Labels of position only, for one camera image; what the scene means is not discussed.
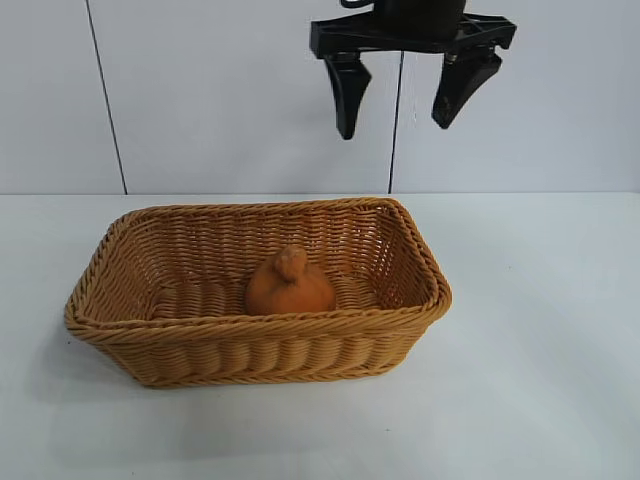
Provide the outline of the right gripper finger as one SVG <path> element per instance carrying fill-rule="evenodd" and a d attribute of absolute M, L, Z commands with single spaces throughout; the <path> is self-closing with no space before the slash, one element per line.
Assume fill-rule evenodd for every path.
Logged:
<path fill-rule="evenodd" d="M 473 48 L 443 59 L 439 86 L 432 107 L 432 119 L 448 129 L 474 93 L 502 66 L 494 48 Z"/>
<path fill-rule="evenodd" d="M 351 140 L 371 74 L 359 52 L 331 54 L 324 57 L 324 63 L 332 87 L 336 128 L 343 140 Z"/>

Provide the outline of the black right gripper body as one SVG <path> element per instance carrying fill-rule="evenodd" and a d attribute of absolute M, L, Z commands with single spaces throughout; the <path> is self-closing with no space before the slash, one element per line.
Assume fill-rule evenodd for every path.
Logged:
<path fill-rule="evenodd" d="M 457 53 L 477 46 L 508 49 L 516 25 L 503 16 L 466 13 L 464 1 L 343 1 L 368 11 L 313 21 L 310 49 L 318 58 L 377 51 Z"/>

